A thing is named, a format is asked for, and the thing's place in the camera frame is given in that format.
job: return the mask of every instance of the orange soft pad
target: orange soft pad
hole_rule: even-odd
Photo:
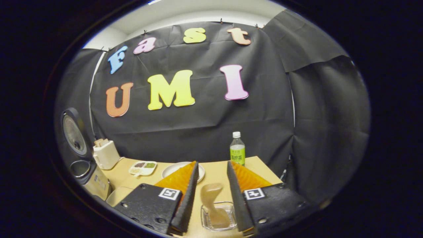
[[[194,169],[195,161],[185,165],[182,168],[179,168],[171,175],[160,180],[154,186],[162,188],[171,188],[180,190],[182,192],[181,201],[184,199],[185,192],[188,189],[188,184],[190,183],[190,178],[192,170]]]
[[[245,168],[244,166],[231,161],[232,167],[235,171],[236,178],[238,179],[239,188],[241,192],[248,189],[262,188],[272,185],[267,182],[264,178],[256,175],[251,170]]]

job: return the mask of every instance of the blue letter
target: blue letter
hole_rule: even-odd
[[[123,62],[121,60],[125,58],[125,53],[123,51],[127,49],[128,47],[124,46],[121,49],[119,49],[116,53],[114,53],[112,56],[110,56],[108,61],[110,62],[110,65],[112,67],[112,71],[110,71],[111,75],[122,66]]]

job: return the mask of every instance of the orange letter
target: orange letter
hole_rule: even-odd
[[[227,30],[227,32],[232,33],[233,41],[238,44],[251,44],[251,40],[246,40],[244,35],[248,35],[248,32],[241,30],[240,28],[232,28]]]
[[[106,110],[109,116],[111,117],[123,116],[128,111],[129,92],[133,85],[134,85],[133,83],[126,83],[121,86],[121,89],[124,91],[124,93],[122,97],[122,106],[120,108],[115,107],[115,96],[119,88],[113,87],[106,91],[106,95],[107,95]]]

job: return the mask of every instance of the round container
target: round container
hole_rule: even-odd
[[[90,171],[91,164],[88,161],[75,161],[71,164],[71,173],[75,178],[81,178]]]

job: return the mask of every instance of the colorful foam letter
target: colorful foam letter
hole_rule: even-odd
[[[121,89],[124,91],[122,96],[122,106],[116,108],[115,106],[115,97],[116,92],[118,91],[118,87],[110,88],[106,91],[107,99],[106,99],[106,110],[107,114],[111,117],[123,116],[129,108],[129,93],[134,84],[133,83],[126,83],[121,86]]]
[[[154,43],[156,42],[155,37],[150,37],[147,39],[142,40],[140,43],[138,43],[137,48],[134,50],[134,54],[140,54],[142,52],[148,52],[152,49],[154,49]]]
[[[242,66],[237,64],[225,65],[220,70],[225,74],[226,85],[228,86],[228,92],[225,95],[226,100],[239,100],[248,97],[248,92],[244,90],[241,81]]]
[[[199,43],[206,40],[205,33],[206,30],[203,28],[190,28],[184,32],[184,42],[185,43]]]
[[[180,107],[194,104],[195,99],[191,96],[190,88],[191,75],[191,70],[178,71],[170,85],[163,75],[149,77],[147,81],[151,84],[151,103],[148,105],[148,109],[157,110],[162,108],[163,104],[159,102],[159,95],[166,107],[170,107],[175,93],[176,99],[173,102],[175,106]]]
[[[248,35],[248,32],[241,30],[240,28],[232,28],[227,30],[232,34],[232,39],[238,44],[251,44],[251,40],[245,39],[244,35]]]
[[[114,53],[108,59],[108,61],[110,62],[110,65],[112,67],[112,70],[110,71],[110,74],[111,75],[114,72],[116,72],[116,70],[118,70],[122,66],[123,62],[121,60],[124,60],[124,58],[125,58],[124,51],[127,50],[127,49],[128,49],[127,46],[124,46],[124,47],[120,48],[116,53]]]

